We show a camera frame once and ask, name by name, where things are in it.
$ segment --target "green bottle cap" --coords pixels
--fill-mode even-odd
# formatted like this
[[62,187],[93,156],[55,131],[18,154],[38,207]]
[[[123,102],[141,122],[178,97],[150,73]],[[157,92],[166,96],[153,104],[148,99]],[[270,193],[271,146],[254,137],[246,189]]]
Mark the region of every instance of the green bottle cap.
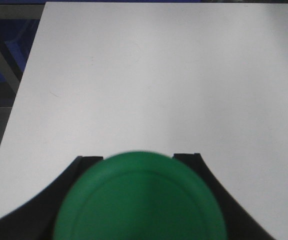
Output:
[[152,152],[88,169],[59,210],[54,240],[226,240],[221,210],[183,163]]

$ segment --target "white tabletop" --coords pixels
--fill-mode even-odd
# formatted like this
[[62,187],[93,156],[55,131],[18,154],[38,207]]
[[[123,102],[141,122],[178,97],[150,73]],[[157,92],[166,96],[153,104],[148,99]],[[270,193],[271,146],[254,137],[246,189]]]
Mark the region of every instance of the white tabletop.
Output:
[[78,155],[202,154],[288,240],[288,4],[47,3],[0,146],[0,217]]

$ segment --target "green plastic lid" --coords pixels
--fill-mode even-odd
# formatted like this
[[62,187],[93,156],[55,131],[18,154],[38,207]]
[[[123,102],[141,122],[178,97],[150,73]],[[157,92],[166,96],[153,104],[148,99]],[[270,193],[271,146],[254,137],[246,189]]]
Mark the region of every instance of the green plastic lid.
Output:
[[226,240],[220,208],[183,163],[152,152],[88,169],[59,210],[54,240]]

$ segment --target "white table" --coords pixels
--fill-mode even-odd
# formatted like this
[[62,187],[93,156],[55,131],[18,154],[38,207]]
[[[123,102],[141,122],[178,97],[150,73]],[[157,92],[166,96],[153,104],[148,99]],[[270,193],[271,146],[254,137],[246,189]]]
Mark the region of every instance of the white table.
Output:
[[200,152],[288,240],[288,4],[47,3],[0,146],[0,217],[77,156]]

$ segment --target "black holder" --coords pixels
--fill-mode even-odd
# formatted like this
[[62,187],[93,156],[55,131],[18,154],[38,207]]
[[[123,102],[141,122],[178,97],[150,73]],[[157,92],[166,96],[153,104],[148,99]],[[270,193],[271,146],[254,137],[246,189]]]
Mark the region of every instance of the black holder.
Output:
[[[228,240],[274,240],[225,190],[199,153],[173,156],[207,184],[222,211]],[[55,219],[71,186],[101,156],[78,156],[48,187],[21,207],[0,218],[0,240],[52,240]]]

